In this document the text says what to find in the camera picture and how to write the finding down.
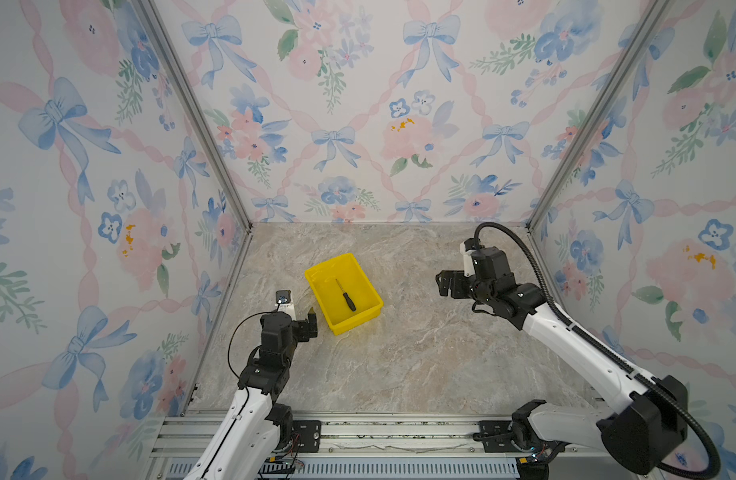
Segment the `black handle screwdriver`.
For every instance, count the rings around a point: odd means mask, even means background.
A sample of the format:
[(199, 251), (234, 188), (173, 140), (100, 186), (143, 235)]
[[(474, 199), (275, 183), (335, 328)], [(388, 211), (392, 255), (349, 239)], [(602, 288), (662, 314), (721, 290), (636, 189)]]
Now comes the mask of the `black handle screwdriver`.
[(346, 289), (342, 285), (341, 281), (338, 278), (336, 278), (335, 279), (335, 282), (336, 282), (336, 285), (338, 286), (338, 288), (339, 288), (339, 290), (341, 292), (342, 297), (344, 298), (344, 300), (346, 302), (346, 305), (350, 309), (350, 311), (351, 312), (356, 312), (357, 311), (357, 307), (356, 307), (354, 301), (352, 300), (351, 296), (349, 295), (349, 293), (346, 291)]

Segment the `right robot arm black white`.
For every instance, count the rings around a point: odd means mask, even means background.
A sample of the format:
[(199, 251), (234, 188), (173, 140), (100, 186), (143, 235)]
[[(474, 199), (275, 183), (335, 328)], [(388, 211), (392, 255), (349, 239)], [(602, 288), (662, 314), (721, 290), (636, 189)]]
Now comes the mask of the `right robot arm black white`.
[(532, 400), (517, 409), (505, 432), (483, 430), (486, 446), (510, 442), (528, 453), (528, 463), (549, 463), (566, 446), (607, 452), (632, 473), (656, 469), (688, 437), (676, 407), (687, 404), (686, 387), (673, 377), (651, 379), (578, 323), (561, 319), (562, 309), (533, 283), (519, 283), (505, 252), (461, 245), (464, 267), (436, 276), (443, 297), (470, 300), (475, 313), (509, 321), (539, 340), (602, 396), (597, 409), (560, 407)]

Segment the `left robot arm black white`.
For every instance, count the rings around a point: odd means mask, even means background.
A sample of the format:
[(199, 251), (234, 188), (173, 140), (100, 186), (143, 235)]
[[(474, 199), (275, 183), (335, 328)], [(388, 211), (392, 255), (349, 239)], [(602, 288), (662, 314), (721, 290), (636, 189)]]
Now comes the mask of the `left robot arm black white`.
[(241, 372), (238, 390), (188, 479), (255, 479), (272, 454), (293, 442), (293, 414), (278, 401), (290, 379), (299, 344), (318, 336), (313, 309), (304, 320), (286, 311), (259, 315), (261, 340)]

